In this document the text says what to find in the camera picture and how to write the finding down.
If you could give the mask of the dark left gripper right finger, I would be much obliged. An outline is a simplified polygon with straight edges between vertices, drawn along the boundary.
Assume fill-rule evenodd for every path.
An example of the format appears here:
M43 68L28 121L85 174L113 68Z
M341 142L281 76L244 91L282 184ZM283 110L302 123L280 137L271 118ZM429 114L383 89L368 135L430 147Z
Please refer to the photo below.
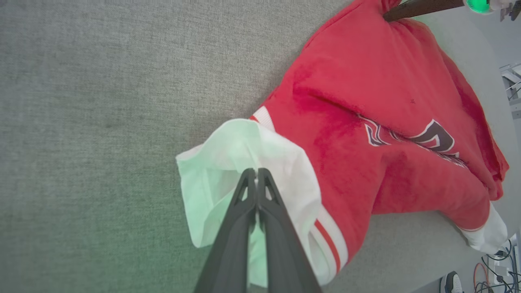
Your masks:
M268 292L322 292L275 180L266 168L258 170L258 211L266 237Z

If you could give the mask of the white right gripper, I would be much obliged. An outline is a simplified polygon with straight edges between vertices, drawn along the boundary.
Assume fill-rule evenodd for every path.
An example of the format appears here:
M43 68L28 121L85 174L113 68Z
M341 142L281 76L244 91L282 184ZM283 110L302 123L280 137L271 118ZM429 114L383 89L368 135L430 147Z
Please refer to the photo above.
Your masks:
M463 0L408 0L383 14L387 22L413 18L439 11L464 6ZM500 22L506 19L515 22L521 12L520 0L466 0L465 6L480 15L499 12Z

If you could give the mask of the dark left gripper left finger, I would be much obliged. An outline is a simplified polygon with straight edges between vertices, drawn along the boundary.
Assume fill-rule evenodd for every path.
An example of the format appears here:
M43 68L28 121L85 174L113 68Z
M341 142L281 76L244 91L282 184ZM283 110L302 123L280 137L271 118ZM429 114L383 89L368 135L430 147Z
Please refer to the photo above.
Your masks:
M255 178L252 168L242 172L194 288L196 293L248 291L249 237L256 224Z

